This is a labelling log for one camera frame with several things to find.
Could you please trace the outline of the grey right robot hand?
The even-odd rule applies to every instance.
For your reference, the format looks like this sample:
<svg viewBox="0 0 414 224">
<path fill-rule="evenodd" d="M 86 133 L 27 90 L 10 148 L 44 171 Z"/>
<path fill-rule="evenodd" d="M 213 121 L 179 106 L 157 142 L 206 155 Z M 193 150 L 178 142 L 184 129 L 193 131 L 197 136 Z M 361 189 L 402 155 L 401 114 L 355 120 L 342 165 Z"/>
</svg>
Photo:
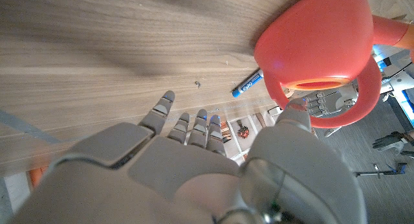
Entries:
<svg viewBox="0 0 414 224">
<path fill-rule="evenodd" d="M 12 223 L 366 223 L 349 165 L 311 131 L 303 99 L 263 128 L 241 164 L 218 116 L 183 114 L 160 135 L 175 95 L 138 123 L 79 141 L 49 166 Z"/>
</svg>

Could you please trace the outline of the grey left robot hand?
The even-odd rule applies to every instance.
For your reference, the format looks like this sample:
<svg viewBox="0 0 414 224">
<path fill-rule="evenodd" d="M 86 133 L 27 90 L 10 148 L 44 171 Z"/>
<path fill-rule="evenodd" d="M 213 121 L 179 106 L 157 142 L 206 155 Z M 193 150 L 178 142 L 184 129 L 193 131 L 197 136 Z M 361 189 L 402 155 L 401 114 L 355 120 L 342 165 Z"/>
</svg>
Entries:
<svg viewBox="0 0 414 224">
<path fill-rule="evenodd" d="M 303 97 L 307 101 L 307 110 L 311 116 L 324 117 L 334 113 L 343 113 L 356 104 L 358 89 L 353 84 L 314 91 Z"/>
</svg>

